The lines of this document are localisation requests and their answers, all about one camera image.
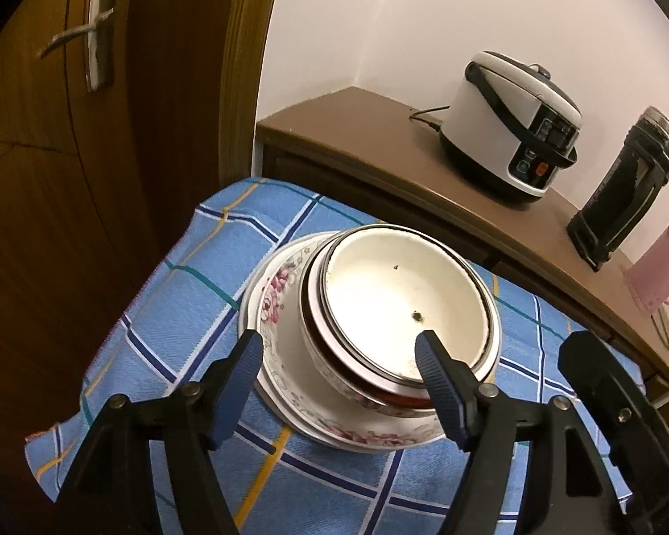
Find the brown wooden sideboard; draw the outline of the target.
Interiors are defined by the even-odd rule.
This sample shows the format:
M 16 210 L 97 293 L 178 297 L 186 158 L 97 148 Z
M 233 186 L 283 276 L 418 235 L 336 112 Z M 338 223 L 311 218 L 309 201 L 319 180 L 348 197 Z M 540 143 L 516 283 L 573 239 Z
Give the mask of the brown wooden sideboard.
M 593 271 L 578 255 L 566 226 L 574 206 L 549 191 L 529 206 L 509 206 L 456 172 L 438 135 L 412 121 L 411 108 L 348 87 L 262 119 L 256 139 L 262 170 L 350 202 L 352 187 L 379 189 L 430 215 L 444 230 L 474 243 L 476 261 L 626 351 L 643 368 L 654 399 L 669 396 L 669 321 L 647 317 L 624 284 L 630 261 L 621 252 Z

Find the red plastic bowl pink inside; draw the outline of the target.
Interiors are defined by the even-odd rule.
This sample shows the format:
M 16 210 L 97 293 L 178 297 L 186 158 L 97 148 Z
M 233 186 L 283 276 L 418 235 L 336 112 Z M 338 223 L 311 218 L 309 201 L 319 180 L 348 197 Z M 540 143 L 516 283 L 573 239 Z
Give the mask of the red plastic bowl pink inside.
M 301 331 L 308 354 L 313 360 L 316 371 L 320 373 L 331 387 L 346 399 L 360 404 L 361 407 L 379 413 L 400 418 L 423 417 L 424 411 L 432 411 L 433 404 L 429 399 L 417 399 L 383 390 L 367 382 L 350 371 L 326 346 L 324 339 L 315 325 L 313 312 L 308 307 L 307 285 L 311 268 L 308 267 L 299 284 L 299 317 Z

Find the black tall thermos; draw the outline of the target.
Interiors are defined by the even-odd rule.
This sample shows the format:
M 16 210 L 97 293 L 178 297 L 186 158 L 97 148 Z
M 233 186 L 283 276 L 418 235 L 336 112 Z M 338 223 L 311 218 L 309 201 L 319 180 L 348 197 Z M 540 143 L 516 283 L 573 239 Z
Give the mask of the black tall thermos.
M 669 118 L 647 107 L 630 128 L 601 184 L 569 221 L 575 250 L 599 271 L 669 182 Z

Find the stainless steel bowl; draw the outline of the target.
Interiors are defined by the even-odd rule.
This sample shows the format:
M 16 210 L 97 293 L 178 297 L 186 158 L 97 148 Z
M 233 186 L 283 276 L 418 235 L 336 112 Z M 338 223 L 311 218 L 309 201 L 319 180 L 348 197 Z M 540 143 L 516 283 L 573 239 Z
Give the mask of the stainless steel bowl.
M 333 237 L 326 239 L 324 243 L 319 245 L 315 249 L 313 257 L 311 257 L 311 259 L 307 262 L 306 266 L 306 269 L 308 267 L 311 268 L 310 278 L 308 279 L 308 285 L 307 285 L 307 302 L 309 309 L 313 312 L 313 319 L 316 327 L 319 330 L 319 334 L 321 334 L 322 338 L 324 339 L 326 346 L 328 346 L 328 348 L 330 348 L 333 351 L 333 354 L 335 354 L 337 358 L 340 359 L 345 364 L 345 366 L 347 366 L 350 369 L 350 371 L 356 373 L 359 377 L 366 379 L 367 382 L 370 382 L 371 384 L 383 390 L 395 392 L 395 394 L 397 395 L 430 400 L 429 394 L 424 388 L 424 383 L 421 386 L 421 388 L 412 389 L 404 384 L 392 383 L 390 380 L 384 379 L 381 375 L 372 372 L 370 368 L 362 366 L 362 363 L 359 360 L 354 359 L 353 354 L 351 354 L 349 350 L 346 350 L 344 348 L 342 340 L 338 336 L 336 336 L 336 334 L 333 333 L 328 318 L 324 317 L 320 303 L 318 271 L 321 266 L 322 254 L 324 254 L 325 247 L 327 247 L 327 245 L 330 245 L 333 242 L 333 239 L 335 239 L 336 237 L 338 237 L 338 235 L 341 235 L 344 232 L 348 231 L 343 230 L 343 232 L 339 232 L 336 235 L 333 235 Z M 472 268 L 472 270 L 475 272 L 476 276 L 479 276 L 474 268 Z M 496 311 L 496 314 L 498 314 L 500 321 L 500 325 L 496 328 L 496 333 L 499 333 L 500 336 L 500 352 L 501 352 L 501 342 L 503 342 L 503 332 L 501 332 L 500 315 L 498 310 L 496 309 L 496 304 L 493 301 L 491 291 L 489 291 L 489 296 L 491 296 L 492 308 Z M 484 382 L 490 382 L 491 380 L 494 379 L 495 376 L 496 376 L 496 370 L 494 370 L 493 374 L 489 378 L 484 380 Z

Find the blue enamel bowl white inside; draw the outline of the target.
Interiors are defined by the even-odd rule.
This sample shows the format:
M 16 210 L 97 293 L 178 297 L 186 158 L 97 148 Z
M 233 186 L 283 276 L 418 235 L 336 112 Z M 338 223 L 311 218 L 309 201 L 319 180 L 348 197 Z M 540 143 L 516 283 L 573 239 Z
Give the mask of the blue enamel bowl white inside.
M 496 369 L 500 321 L 489 291 L 429 235 L 386 223 L 348 230 L 325 247 L 318 279 L 333 333 L 384 379 L 421 388 L 414 344 L 428 330 L 481 382 Z

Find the white black rice cooker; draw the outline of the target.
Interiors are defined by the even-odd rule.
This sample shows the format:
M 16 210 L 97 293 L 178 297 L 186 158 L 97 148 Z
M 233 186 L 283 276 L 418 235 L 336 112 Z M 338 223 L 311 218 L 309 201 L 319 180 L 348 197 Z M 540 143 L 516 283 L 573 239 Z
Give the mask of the white black rice cooker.
M 438 131 L 463 177 L 509 202 L 536 202 L 578 161 L 582 116 L 539 64 L 475 54 Z

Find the brown wooden door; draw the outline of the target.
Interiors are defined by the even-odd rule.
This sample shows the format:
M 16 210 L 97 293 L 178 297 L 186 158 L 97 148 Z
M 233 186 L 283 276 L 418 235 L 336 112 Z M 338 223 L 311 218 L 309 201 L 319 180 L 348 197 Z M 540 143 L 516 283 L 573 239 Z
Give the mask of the brown wooden door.
M 0 0 L 0 534 L 42 534 L 24 455 L 76 411 L 94 351 L 186 229 L 251 169 L 274 0 L 117 0 L 85 81 L 87 0 Z

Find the pink electric kettle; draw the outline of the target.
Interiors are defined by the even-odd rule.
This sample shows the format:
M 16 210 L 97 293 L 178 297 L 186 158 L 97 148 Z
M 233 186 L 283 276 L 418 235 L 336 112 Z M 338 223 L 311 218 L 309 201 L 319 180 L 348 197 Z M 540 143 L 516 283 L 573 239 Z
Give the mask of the pink electric kettle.
M 669 226 L 624 275 L 633 301 L 645 315 L 669 305 Z

